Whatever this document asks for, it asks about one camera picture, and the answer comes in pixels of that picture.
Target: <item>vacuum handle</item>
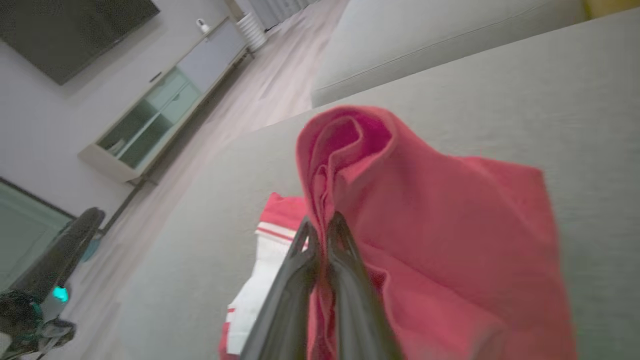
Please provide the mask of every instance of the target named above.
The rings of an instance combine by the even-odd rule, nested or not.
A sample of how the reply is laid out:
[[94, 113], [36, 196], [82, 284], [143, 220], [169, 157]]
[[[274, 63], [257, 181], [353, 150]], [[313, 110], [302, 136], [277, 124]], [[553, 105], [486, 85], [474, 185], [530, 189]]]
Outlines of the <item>vacuum handle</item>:
[[102, 210], [85, 210], [60, 232], [49, 248], [9, 286], [9, 289], [24, 293], [41, 304], [55, 286], [64, 286], [102, 220]]

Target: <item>folded cloth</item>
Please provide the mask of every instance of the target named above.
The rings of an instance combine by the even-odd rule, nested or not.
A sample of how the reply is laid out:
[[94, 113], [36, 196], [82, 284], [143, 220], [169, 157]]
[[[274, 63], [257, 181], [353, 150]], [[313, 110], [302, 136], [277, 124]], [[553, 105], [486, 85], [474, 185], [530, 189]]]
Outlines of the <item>folded cloth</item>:
[[[408, 359], [576, 358], [539, 170], [440, 154], [373, 107], [316, 115], [296, 152], [323, 254], [340, 211]], [[332, 304], [321, 270], [310, 359], [337, 357]]]
[[272, 193], [267, 200], [255, 232], [257, 251], [253, 272], [227, 307], [227, 321], [218, 344], [220, 359], [234, 360], [242, 352], [306, 210], [301, 197], [283, 198]]

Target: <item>red towel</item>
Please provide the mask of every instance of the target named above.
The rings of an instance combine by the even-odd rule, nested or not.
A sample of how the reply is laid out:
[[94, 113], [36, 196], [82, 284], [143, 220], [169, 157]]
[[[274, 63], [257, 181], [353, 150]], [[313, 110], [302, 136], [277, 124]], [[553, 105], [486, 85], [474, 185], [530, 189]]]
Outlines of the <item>red towel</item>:
[[[539, 170], [440, 154], [391, 112], [356, 106], [315, 116], [297, 161], [321, 240], [344, 214], [408, 359], [576, 358]], [[324, 276], [309, 327], [310, 358], [335, 359]]]

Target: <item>white towel with red stripes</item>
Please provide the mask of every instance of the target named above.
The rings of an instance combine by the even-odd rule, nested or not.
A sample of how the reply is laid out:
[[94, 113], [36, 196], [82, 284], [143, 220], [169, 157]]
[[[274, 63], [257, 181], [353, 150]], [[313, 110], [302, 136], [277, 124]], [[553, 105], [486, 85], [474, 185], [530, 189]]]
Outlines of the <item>white towel with red stripes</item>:
[[251, 277], [227, 308], [219, 345], [221, 359], [234, 359], [242, 352], [305, 212], [301, 197], [271, 194], [255, 232], [257, 251]]

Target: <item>wooden floor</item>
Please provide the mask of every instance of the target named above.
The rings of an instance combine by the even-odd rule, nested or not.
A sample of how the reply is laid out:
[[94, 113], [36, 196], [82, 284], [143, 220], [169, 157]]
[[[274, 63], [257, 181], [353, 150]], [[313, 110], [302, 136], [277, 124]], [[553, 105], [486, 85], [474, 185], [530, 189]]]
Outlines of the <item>wooden floor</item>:
[[77, 323], [78, 333], [46, 359], [126, 359], [115, 325], [127, 280], [193, 179], [220, 149], [242, 134], [311, 109], [312, 82], [347, 1], [320, 0], [287, 19], [269, 32], [254, 60], [247, 57], [224, 81], [190, 124], [193, 136], [177, 142], [182, 149], [174, 152], [158, 185], [142, 190], [94, 257], [73, 274], [71, 301], [62, 318]]

